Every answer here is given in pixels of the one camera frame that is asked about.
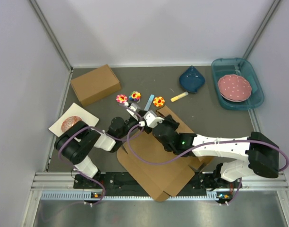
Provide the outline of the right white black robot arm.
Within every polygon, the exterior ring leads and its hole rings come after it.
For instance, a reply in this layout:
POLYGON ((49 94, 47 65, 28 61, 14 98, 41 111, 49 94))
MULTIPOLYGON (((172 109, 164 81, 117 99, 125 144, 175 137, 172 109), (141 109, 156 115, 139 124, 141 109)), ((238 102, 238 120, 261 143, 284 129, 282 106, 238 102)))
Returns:
POLYGON ((231 159, 231 162, 218 164, 214 170, 213 179, 219 187, 245 176, 271 179, 279 176, 279 147, 260 132, 254 131, 249 137, 233 139, 178 133, 179 123, 170 115, 155 117, 148 126, 164 149, 178 157, 231 159))

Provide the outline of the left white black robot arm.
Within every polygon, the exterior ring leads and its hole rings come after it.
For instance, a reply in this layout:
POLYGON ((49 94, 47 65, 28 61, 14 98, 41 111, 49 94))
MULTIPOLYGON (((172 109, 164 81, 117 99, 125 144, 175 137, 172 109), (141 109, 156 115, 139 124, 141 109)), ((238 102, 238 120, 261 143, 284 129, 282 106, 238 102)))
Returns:
POLYGON ((99 169, 88 156, 89 152, 92 148, 116 152, 122 146, 128 131, 142 119, 139 114, 126 121, 121 117, 115 117, 107 132, 91 127, 84 121, 78 121, 56 139, 54 147, 76 170, 85 175, 84 182, 94 188, 99 185, 101 179, 99 169))

